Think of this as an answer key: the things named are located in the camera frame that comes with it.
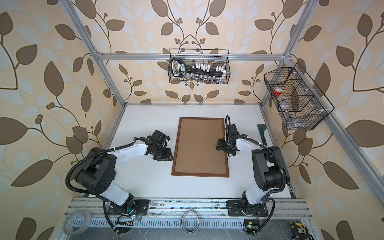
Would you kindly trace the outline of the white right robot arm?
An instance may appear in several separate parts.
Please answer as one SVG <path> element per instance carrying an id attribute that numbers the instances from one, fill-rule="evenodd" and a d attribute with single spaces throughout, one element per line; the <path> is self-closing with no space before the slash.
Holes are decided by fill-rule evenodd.
<path id="1" fill-rule="evenodd" d="M 226 123 L 225 138 L 219 139 L 216 149 L 228 157 L 243 152 L 252 158 L 255 183 L 243 192 L 240 202 L 227 203 L 229 215 L 252 217 L 258 214 L 271 199 L 271 195 L 281 193 L 290 182 L 290 176 L 281 149 L 269 147 L 247 135 L 241 135 L 236 125 Z"/>

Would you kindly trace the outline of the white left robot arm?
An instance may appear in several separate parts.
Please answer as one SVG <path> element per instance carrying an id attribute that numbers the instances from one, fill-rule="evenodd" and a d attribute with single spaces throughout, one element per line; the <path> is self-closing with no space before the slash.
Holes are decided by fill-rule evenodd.
<path id="1" fill-rule="evenodd" d="M 133 142 L 110 149 L 93 148 L 67 173 L 65 183 L 69 190 L 93 195 L 110 203 L 116 215 L 140 214 L 144 208 L 137 206 L 134 196 L 115 182 L 116 167 L 140 156 L 153 156 L 158 162 L 174 160 L 168 148 L 170 137 L 156 130 L 147 137 L 134 138 Z"/>

